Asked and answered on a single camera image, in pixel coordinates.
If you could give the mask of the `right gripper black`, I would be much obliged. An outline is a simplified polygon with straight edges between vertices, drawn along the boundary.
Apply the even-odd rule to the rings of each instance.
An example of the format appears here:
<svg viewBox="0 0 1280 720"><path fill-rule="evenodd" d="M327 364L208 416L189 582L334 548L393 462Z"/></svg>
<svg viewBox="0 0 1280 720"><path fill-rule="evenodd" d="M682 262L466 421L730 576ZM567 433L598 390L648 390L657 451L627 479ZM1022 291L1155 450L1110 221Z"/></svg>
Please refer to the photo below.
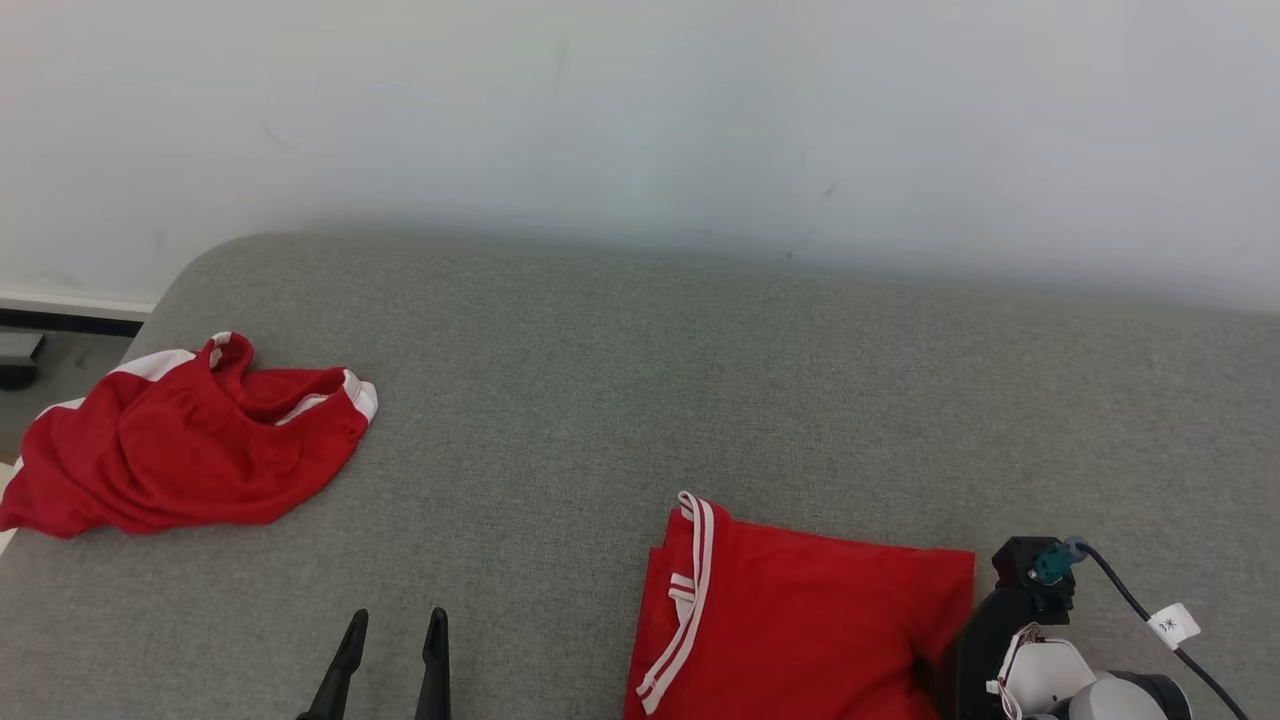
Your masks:
<svg viewBox="0 0 1280 720"><path fill-rule="evenodd" d="M987 684L1004 665L1014 637L1036 623L1070 623L1073 588L997 588L975 607L950 643L940 670L940 720L1009 720L998 694Z"/></svg>

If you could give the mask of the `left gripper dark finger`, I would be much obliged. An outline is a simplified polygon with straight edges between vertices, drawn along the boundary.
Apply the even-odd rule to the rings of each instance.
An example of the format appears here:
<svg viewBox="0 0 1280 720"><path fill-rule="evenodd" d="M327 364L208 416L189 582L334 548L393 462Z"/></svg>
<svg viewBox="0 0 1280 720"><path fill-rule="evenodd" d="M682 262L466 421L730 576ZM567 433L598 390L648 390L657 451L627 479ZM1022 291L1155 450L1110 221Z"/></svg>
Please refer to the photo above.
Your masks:
<svg viewBox="0 0 1280 720"><path fill-rule="evenodd" d="M422 646L424 675L413 720L451 720L451 643L448 615L431 611Z"/></svg>
<svg viewBox="0 0 1280 720"><path fill-rule="evenodd" d="M364 656L369 611L357 610L307 710L296 720L344 720L349 683Z"/></svg>

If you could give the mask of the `red basketball jersey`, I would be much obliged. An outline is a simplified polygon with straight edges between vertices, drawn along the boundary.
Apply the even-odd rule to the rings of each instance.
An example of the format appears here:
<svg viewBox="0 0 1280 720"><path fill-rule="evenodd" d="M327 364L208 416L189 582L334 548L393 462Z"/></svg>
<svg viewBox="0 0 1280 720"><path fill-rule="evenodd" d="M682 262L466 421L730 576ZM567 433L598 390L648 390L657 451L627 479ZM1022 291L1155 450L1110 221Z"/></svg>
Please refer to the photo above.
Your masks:
<svg viewBox="0 0 1280 720"><path fill-rule="evenodd" d="M764 527L682 492L648 555L623 720L940 720L975 557Z"/></svg>

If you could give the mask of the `red shorts white trim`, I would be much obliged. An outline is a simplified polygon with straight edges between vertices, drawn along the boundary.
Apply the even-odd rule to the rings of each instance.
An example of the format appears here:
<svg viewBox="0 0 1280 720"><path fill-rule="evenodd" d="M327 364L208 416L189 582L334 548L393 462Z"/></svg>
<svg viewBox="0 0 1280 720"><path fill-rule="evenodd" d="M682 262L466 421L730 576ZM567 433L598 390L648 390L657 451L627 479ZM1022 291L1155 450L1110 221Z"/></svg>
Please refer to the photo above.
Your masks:
<svg viewBox="0 0 1280 720"><path fill-rule="evenodd" d="M0 532L265 525L312 498L353 456L378 389L346 366L262 369L253 356L221 332L41 411L0 496Z"/></svg>

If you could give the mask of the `grey fabric sofa seat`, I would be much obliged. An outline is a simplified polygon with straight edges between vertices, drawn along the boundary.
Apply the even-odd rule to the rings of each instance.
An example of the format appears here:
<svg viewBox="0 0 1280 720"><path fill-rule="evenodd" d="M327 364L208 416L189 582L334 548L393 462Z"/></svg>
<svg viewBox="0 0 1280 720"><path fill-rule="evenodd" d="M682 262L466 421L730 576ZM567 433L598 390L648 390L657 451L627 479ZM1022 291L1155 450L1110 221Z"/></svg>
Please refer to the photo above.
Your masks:
<svg viewBox="0 0 1280 720"><path fill-rule="evenodd" d="M1280 720L1280 315L257 236L195 259L129 355L239 332L379 413L269 527L20 532L0 720L294 720L351 615L352 717L411 717L430 611L457 717L618 717L648 546L736 518L989 556L1080 536L1252 720Z"/></svg>

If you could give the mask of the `dark grey floor object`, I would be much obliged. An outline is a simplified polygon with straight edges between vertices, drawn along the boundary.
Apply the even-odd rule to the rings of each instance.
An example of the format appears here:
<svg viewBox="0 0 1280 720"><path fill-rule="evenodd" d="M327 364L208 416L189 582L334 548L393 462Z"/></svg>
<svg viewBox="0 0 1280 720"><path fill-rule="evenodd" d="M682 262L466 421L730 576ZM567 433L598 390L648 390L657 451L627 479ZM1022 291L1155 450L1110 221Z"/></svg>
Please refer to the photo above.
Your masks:
<svg viewBox="0 0 1280 720"><path fill-rule="evenodd" d="M37 380L45 340L38 331L0 329L0 391L23 391Z"/></svg>

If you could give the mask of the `white baseboard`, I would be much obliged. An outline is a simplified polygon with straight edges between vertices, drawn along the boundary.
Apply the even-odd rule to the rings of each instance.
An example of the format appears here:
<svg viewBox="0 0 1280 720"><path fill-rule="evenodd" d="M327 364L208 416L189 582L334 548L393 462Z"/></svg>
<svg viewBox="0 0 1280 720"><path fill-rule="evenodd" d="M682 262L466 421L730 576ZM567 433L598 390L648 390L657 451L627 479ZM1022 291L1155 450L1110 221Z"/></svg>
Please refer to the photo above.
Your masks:
<svg viewBox="0 0 1280 720"><path fill-rule="evenodd" d="M155 304L0 288L0 310L18 313L45 313L111 322L143 323L150 318L154 309Z"/></svg>

